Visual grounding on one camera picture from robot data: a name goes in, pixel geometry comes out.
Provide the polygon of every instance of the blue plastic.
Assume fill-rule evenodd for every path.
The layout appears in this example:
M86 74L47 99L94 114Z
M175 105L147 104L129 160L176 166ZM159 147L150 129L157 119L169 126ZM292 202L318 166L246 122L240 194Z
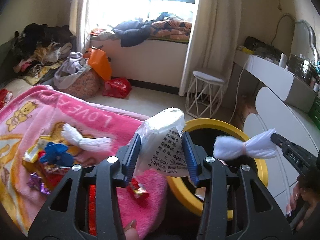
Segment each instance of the blue plastic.
M198 177L198 167L197 167L197 162L192 150L192 140L190 138L189 133L185 132L181 136L182 139L182 148L183 148L183 153L184 157L186 159L188 171L189 171L189 176L191 181L193 182L194 186L198 186L200 180Z
M68 147L64 144L49 142L44 148L45 155L40 158L41 163L56 164L63 167L71 167L74 158L67 153Z
M124 169L126 170L126 173L127 173L124 178L125 183L129 183L132 179L134 168L136 166L138 155L140 152L140 145L141 145L140 135L138 135L136 133L133 138L134 138L134 140L132 140L133 141L132 147L130 144L130 146L128 148L128 150L131 150L130 155L128 157L128 162L124 167Z

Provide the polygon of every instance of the bed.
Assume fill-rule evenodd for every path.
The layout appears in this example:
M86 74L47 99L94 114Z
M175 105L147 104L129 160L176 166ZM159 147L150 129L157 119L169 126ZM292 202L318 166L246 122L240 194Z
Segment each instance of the bed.
M113 145L106 152L82 151L74 155L79 163L90 166L94 163L87 160L92 160L93 154L98 163L115 154L120 146L130 141L136 128L148 117L89 103L55 91L50 86L32 87L24 80L13 80L5 88L12 92L13 100L0 110L0 203L18 228L27 235L46 197L27 186L30 173L41 170L36 165L25 165L22 157L40 135L50 134L52 141L58 143L61 141L60 125L68 122L78 126L84 137L90 134L94 138L112 138ZM12 122L17 112L23 112L26 116L25 119L19 119L18 124ZM137 231L140 238L144 238L163 219L167 183L163 176L150 170L137 179L150 192L150 197L143 204L135 201L126 189L119 188L117 193L123 225L136 219Z

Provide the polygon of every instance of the red packet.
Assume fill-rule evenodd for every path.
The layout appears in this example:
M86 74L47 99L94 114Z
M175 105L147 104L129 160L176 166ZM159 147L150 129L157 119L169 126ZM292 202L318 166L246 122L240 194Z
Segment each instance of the red packet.
M127 190L137 200L145 200L150 196L150 193L135 178L129 182Z

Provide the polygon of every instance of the fingernail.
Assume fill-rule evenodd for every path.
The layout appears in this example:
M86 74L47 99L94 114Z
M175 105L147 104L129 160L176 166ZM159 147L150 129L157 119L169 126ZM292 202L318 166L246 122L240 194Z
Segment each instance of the fingernail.
M136 226L137 226L137 221L134 219L124 227L123 231L125 232L125 231L128 231L130 228L136 228Z

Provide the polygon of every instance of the floral laundry basket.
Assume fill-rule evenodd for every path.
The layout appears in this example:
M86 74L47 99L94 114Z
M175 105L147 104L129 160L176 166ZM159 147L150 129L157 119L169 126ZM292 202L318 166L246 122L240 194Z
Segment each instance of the floral laundry basket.
M91 68L78 77L69 87L59 89L59 91L80 99L87 99L94 97L100 90L101 85L102 80L100 76Z

